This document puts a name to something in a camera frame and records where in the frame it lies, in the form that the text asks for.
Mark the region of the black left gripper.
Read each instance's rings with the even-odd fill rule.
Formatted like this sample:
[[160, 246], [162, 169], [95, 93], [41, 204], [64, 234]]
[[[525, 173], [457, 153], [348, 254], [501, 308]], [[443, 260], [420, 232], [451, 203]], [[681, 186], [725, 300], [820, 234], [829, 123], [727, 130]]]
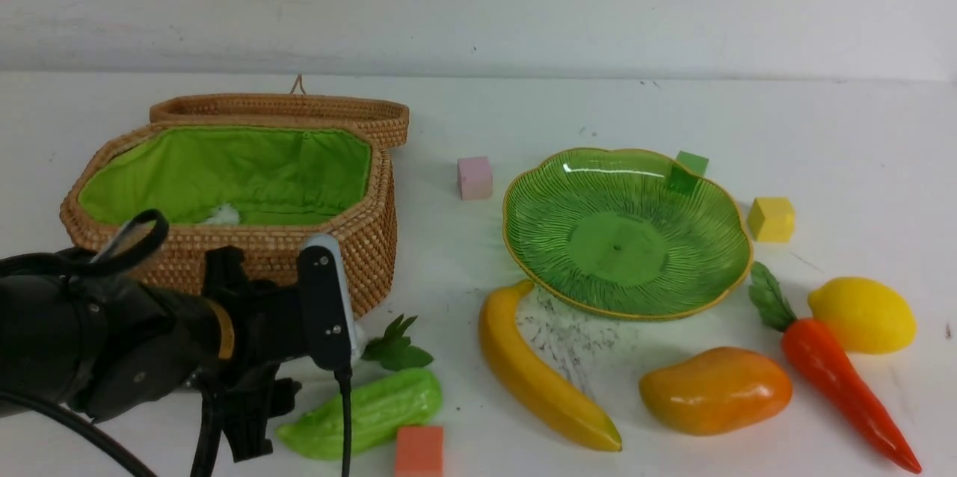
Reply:
[[296, 407], [300, 381], [280, 378], [284, 362], [304, 354], [294, 287], [253, 280], [244, 251], [205, 252], [196, 298], [196, 389], [225, 394], [223, 432], [236, 463], [271, 455], [270, 419]]

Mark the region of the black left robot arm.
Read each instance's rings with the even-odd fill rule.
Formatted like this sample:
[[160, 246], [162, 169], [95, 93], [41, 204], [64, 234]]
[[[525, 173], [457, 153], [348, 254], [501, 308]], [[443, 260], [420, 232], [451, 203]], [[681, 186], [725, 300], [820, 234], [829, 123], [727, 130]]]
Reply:
[[124, 274], [71, 277], [2, 265], [2, 389], [65, 404], [95, 423], [173, 392], [202, 395], [191, 474], [209, 476], [219, 440], [233, 460], [272, 453], [269, 419], [289, 413], [300, 383], [280, 365], [307, 355], [294, 286], [250, 279], [236, 247], [209, 250], [201, 293]]

